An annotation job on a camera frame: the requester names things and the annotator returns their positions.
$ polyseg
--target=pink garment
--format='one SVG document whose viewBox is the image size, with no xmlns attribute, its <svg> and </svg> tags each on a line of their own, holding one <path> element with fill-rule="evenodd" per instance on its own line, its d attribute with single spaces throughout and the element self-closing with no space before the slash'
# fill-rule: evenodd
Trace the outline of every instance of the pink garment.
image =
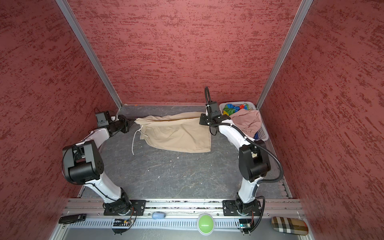
<svg viewBox="0 0 384 240">
<path fill-rule="evenodd" d="M 230 117 L 234 124 L 250 137 L 254 137 L 262 127 L 262 118 L 258 110 L 240 109 Z"/>
</svg>

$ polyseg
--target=drawstring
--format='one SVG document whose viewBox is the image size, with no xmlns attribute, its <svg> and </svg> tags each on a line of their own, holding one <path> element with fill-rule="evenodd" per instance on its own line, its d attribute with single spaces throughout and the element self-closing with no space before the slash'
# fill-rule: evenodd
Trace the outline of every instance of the drawstring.
<svg viewBox="0 0 384 240">
<path fill-rule="evenodd" d="M 146 136 L 147 138 L 149 138 L 147 135 L 145 135 L 144 133 L 141 132 L 141 129 L 142 129 L 142 128 L 143 128 L 143 127 L 141 127 L 141 128 L 139 128 L 138 130 L 136 130 L 135 134 L 133 135 L 133 139 L 132 139 L 132 154 L 133 154 L 133 155 L 135 155 L 135 154 L 133 153 L 133 143 L 134 143 L 134 141 L 135 141 L 136 133 L 137 133 L 137 132 L 140 132 L 141 134 L 143 134 L 144 136 Z"/>
</svg>

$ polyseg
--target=plaid pouch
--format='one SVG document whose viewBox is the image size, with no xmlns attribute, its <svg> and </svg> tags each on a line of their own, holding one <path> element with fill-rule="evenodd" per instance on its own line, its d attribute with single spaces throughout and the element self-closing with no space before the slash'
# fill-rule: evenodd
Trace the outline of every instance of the plaid pouch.
<svg viewBox="0 0 384 240">
<path fill-rule="evenodd" d="M 277 232 L 291 233 L 296 235 L 307 235 L 308 226 L 303 220 L 286 217 L 273 217 L 272 227 Z"/>
</svg>

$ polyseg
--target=beige fabric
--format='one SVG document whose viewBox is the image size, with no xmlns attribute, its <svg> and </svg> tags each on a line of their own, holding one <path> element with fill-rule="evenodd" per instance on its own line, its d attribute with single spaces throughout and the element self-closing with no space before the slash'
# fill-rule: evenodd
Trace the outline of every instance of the beige fabric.
<svg viewBox="0 0 384 240">
<path fill-rule="evenodd" d="M 137 118 L 135 122 L 141 125 L 140 139 L 152 147 L 177 152 L 210 152 L 211 134 L 208 126 L 199 124 L 201 114 L 148 116 Z"/>
</svg>

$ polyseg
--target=red textured wall panel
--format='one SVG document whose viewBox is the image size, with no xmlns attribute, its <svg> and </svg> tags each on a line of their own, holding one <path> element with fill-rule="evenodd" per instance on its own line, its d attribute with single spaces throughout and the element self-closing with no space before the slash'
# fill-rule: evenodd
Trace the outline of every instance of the red textured wall panel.
<svg viewBox="0 0 384 240">
<path fill-rule="evenodd" d="M 123 103 L 256 102 L 301 0 L 69 0 Z"/>
<path fill-rule="evenodd" d="M 54 0 L 0 3 L 0 239 L 47 239 L 79 187 L 61 150 L 116 110 Z"/>
<path fill-rule="evenodd" d="M 262 107 L 317 240 L 384 239 L 383 10 L 315 0 Z"/>
</svg>

